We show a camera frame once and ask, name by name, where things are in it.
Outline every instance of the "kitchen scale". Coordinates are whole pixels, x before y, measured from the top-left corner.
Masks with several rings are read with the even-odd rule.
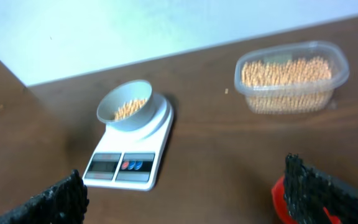
[[[134,131],[106,125],[83,176],[84,184],[131,190],[150,190],[157,178],[161,156],[173,120],[173,109],[161,94],[154,93],[152,119]]]

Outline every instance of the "clear plastic container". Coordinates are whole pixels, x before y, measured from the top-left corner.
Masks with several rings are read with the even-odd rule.
[[[290,85],[247,86],[242,81],[242,69],[246,63],[287,63],[300,58],[310,60],[320,57],[328,62],[331,78],[315,82]],[[324,108],[335,88],[349,78],[349,66],[341,49],[332,43],[311,41],[288,44],[249,52],[236,65],[234,86],[246,96],[249,108],[255,113],[302,113]]]

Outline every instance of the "container filled with beans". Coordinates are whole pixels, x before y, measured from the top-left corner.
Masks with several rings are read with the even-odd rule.
[[[289,114],[324,108],[348,77],[341,49],[312,41],[245,54],[237,62],[234,85],[253,112]]]

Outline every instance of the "red bowl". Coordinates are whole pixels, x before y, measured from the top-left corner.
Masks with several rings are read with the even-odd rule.
[[[284,224],[298,224],[288,214],[287,203],[284,200],[284,176],[279,178],[279,180],[274,185],[272,189],[272,195],[274,209],[276,210],[276,213],[281,221],[284,222]],[[331,216],[326,208],[324,208],[324,211],[326,212],[332,224],[341,224],[341,221],[338,219],[338,217]]]

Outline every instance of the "grain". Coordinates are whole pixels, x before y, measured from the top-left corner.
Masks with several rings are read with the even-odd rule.
[[[146,103],[146,101],[147,99],[135,99],[131,100],[130,102],[124,103],[123,106],[121,106],[116,112],[114,112],[114,120],[119,121],[134,114]]]
[[[245,86],[285,86],[329,80],[331,69],[326,60],[300,58],[287,63],[246,63],[242,69]],[[308,94],[246,96],[250,109],[256,113],[300,113],[322,109],[333,94],[332,90]]]

